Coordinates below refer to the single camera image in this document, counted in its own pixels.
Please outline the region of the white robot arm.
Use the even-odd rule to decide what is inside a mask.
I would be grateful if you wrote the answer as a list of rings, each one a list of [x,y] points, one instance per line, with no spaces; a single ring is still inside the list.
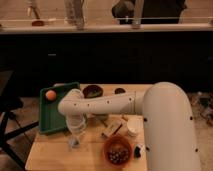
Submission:
[[[147,171],[202,171],[191,104],[176,84],[159,82],[145,91],[86,99],[78,89],[59,101],[65,117],[131,114],[143,117]]]

